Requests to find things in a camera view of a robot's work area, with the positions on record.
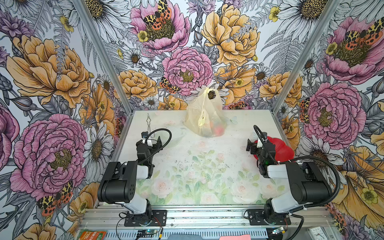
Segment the translucent yellowish plastic bag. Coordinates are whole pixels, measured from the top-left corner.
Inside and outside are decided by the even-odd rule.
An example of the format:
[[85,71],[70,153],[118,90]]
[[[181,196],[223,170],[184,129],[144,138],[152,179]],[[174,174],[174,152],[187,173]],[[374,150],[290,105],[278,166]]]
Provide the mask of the translucent yellowish plastic bag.
[[206,138],[220,137],[225,133],[227,120],[219,91],[205,88],[188,105],[185,126],[193,133]]

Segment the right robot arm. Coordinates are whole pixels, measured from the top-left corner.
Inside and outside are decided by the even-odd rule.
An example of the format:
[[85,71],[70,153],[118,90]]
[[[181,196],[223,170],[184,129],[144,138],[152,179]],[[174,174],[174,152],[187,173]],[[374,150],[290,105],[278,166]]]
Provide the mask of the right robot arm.
[[270,198],[263,210],[249,210],[250,223],[282,224],[289,215],[306,208],[328,204],[338,194],[326,181],[313,156],[295,157],[291,147],[278,138],[262,133],[258,140],[247,140],[247,152],[257,160],[260,175],[288,183],[286,193]]

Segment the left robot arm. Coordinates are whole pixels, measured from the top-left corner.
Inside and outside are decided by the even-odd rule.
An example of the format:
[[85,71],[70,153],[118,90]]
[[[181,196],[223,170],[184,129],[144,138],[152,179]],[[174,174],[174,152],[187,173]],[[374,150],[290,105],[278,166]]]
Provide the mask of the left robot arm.
[[137,160],[108,163],[97,191],[99,202],[120,205],[127,210],[126,227],[149,226],[155,219],[150,201],[136,193],[137,181],[153,176],[153,157],[163,146],[160,137],[146,140],[148,135],[143,132],[142,139],[136,143]]

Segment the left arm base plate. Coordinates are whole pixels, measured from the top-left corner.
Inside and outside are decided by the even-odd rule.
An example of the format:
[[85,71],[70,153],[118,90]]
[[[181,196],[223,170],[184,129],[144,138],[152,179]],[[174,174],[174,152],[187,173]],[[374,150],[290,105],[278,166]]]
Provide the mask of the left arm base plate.
[[125,218],[125,227],[165,227],[167,222],[166,210],[152,210],[151,213],[132,215]]

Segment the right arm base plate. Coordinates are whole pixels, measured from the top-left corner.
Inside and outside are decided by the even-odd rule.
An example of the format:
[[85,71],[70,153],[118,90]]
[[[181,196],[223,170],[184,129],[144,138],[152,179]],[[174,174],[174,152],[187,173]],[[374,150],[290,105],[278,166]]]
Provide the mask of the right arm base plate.
[[277,226],[291,225],[290,217],[286,214],[265,213],[262,209],[248,209],[244,212],[244,218],[251,226]]

